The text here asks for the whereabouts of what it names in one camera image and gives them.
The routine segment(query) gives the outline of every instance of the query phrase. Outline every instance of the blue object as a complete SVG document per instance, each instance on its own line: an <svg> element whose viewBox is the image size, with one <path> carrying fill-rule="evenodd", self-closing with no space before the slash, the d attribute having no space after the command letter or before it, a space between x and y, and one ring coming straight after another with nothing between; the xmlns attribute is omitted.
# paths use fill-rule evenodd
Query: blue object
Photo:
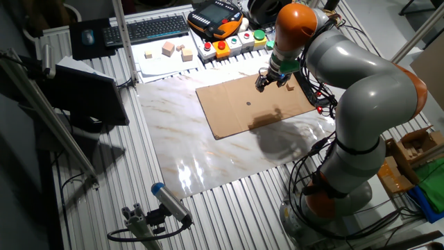
<svg viewBox="0 0 444 250"><path fill-rule="evenodd" d="M435 221L444 218L444 212L437 214L433 211L432 207L418 186L410 189L408 194L410 197L414 198L416 202L418 202L419 206L421 206L421 210L424 212L425 217L430 223L434 223Z"/></svg>
<svg viewBox="0 0 444 250"><path fill-rule="evenodd" d="M163 188L165 186L165 184L163 183L156 183L153 184L153 186L151 186L151 192L153 193L153 195L155 196L157 194L157 192L159 192L159 190L161 188Z"/></svg>
<svg viewBox="0 0 444 250"><path fill-rule="evenodd" d="M94 32L92 29L82 31L82 43L86 46L94 44Z"/></svg>

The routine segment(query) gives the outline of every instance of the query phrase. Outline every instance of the gray robot arm segment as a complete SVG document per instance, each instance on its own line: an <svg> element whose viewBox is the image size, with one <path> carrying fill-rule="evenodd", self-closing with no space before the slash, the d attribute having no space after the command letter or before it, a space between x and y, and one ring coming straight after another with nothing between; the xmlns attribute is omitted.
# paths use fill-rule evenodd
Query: gray robot arm segment
<svg viewBox="0 0 444 250"><path fill-rule="evenodd" d="M380 135L409 121L418 111L417 88L406 72L349 41L338 30L319 35L306 57L316 78L346 89L336 107L337 143L321 172L330 187L350 194L384 162L385 144ZM344 199L335 199L336 208ZM321 208L306 202L318 214L316 209Z"/></svg>

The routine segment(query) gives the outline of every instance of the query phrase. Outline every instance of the cardboard box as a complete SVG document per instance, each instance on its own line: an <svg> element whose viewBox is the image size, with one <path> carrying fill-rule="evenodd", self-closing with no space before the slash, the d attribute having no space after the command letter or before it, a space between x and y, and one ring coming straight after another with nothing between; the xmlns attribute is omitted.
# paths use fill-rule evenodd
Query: cardboard box
<svg viewBox="0 0 444 250"><path fill-rule="evenodd" d="M393 156L398 165L399 172L405 176L411 184L416 185L420 182L418 176L411 168L409 161L403 154L400 144L396 143L394 139L388 139L386 141L386 156Z"/></svg>
<svg viewBox="0 0 444 250"><path fill-rule="evenodd" d="M444 144L444 137L440 131L434 131L431 133L427 132L427 129L431 127L432 126L428 126L427 128L407 133L398 142L402 154L409 161L410 165L418 166L418 164L414 163L425 159L433 160L444 156L444 154L440 154L431 157L430 159L427 158L429 155L427 152L429 150L436 149L436 147Z"/></svg>
<svg viewBox="0 0 444 250"><path fill-rule="evenodd" d="M399 172L398 165L393 156L386 157L377 175L390 195L406 192L413 187L413 184Z"/></svg>
<svg viewBox="0 0 444 250"><path fill-rule="evenodd" d="M419 163L443 157L443 153L436 154L444 148L444 137L439 131L428 133L430 127L407 133L399 142L386 141L386 159L377 175L388 195L405 192L419 184L413 170Z"/></svg>
<svg viewBox="0 0 444 250"><path fill-rule="evenodd" d="M196 89L216 140L309 112L308 102L292 75L292 91L270 84L261 93L255 88L257 74Z"/></svg>
<svg viewBox="0 0 444 250"><path fill-rule="evenodd" d="M386 159L377 173L389 196L406 192L419 183L400 146L403 147L393 139L386 141Z"/></svg>

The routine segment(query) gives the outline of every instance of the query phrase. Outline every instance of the metal slat surface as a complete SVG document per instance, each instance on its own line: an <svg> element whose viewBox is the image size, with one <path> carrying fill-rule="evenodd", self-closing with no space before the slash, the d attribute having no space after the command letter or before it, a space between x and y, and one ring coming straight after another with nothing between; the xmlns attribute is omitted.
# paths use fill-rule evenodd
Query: metal slat surface
<svg viewBox="0 0 444 250"><path fill-rule="evenodd" d="M365 32L346 3L341 1L337 10L347 19L349 25L356 26ZM172 15L182 15L186 18L191 11L191 6L181 6L131 15L128 21L140 22ZM116 25L115 19L111 19L110 22ZM365 36L352 30L346 30L343 33L359 46L375 53L371 41ZM197 35L191 33L191 36L197 45L203 43ZM274 32L268 33L267 38L274 39ZM54 47L56 60L71 55L67 27L45 31L44 36L37 39L38 58L40 58L40 48L45 44ZM198 68L179 74L254 60L270 53L266 50L252 51L221 62L209 62L205 65L200 63ZM121 49L115 56L86 60L85 63L104 74L115 77L117 84L122 84L129 78L126 57ZM141 203L145 212L159 206L159 202L150 192L152 184L162 182L162 173L145 122L145 118L149 117L143 116L137 91L134 88L125 87L120 91L120 95L130 124L114 128L107 127L99 138L99 145L92 156L92 162L98 172L100 188L92 188L82 176L77 179L84 181L84 185L80 181L74 181L65 186L63 193L67 202L68 225L65 225L63 219L58 186L59 182L64 183L69 177L80 173L80 170L77 166L70 165L63 156L59 160L59 180L56 166L53 166L60 225L66 249L69 249L68 231L72 249L143 249L140 243L108 241L106 234L124 228L120 211L124 206L132 208L132 205L138 202ZM429 122L420 113L410 122L384 132L383 137L399 140L405 133L428 125ZM299 177L308 175L320 163L317 157L308 160ZM294 162L290 162L274 167L183 199L182 202L193 215L195 225L191 227L191 230L186 230L180 235L160 240L163 248L295 249L279 219L280 202L286 194L293 164ZM306 181L299 183L298 189L305 183ZM394 203L397 206L415 208L415 205L405 197L397 198ZM180 227L174 218L168 218L165 226L169 233ZM121 236L130 237L130 234L125 233ZM327 246L326 244L331 245L326 242L318 248L322 249L322 246Z"/></svg>

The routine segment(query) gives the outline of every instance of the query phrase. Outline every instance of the table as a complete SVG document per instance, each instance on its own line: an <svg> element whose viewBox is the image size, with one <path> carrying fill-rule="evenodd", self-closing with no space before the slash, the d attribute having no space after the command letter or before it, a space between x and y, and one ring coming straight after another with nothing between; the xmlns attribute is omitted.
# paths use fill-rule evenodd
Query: table
<svg viewBox="0 0 444 250"><path fill-rule="evenodd" d="M334 120L313 110L215 140L196 88L268 67L269 56L137 87L165 185L179 199L289 163L334 131Z"/></svg>
<svg viewBox="0 0 444 250"><path fill-rule="evenodd" d="M186 17L191 10L191 6L181 6L131 15L127 20L136 22L167 15ZM342 1L337 10L351 25L362 29L345 2ZM112 25L116 25L115 19L110 21ZM346 30L345 34L360 46L375 51L364 36L349 30ZM40 48L44 44L55 48L55 61L59 61L63 56L70 56L68 27L47 30L42 37L36 39L36 52L39 57ZM242 58L200 64L196 69L170 77L186 76L192 72L229 65L238 60L251 60L258 56L260 55L251 53ZM120 49L115 56L84 62L119 79L120 84L129 78L125 61L124 52ZM72 249L143 249L140 243L110 242L106 233L124 228L120 211L124 206L131 207L139 202L146 212L156 209L159 205L157 199L149 192L153 183L163 181L153 148L152 132L148 130L142 118L137 91L133 88L124 89L121 96L130 124L109 128L100 136L93 159L100 188L95 190L83 186L80 181L74 181L63 190L67 203L68 225L65 225L61 209L60 223L66 249L69 249L68 230ZM405 133L427 125L427 119L421 114L406 124L389 129L383 136L385 139L399 140ZM312 160L314 164L319 164L318 159ZM66 156L61 157L60 166L60 180L55 167L53 168L55 183L63 183L70 176L80 173L79 168L71 165ZM195 225L190 231L161 240L164 249L295 249L285 235L278 215L280 202L286 194L284 183L288 183L291 167L280 165L183 199L184 205L194 216ZM308 169L304 169L303 174L307 174L307 171ZM55 192L60 205L60 193L57 188ZM397 206L412 207L411 203L404 199L396 199L393 203ZM167 232L176 231L178 227L175 219L167 219ZM343 242L325 244L345 248ZM323 243L317 247L323 249L324 246Z"/></svg>

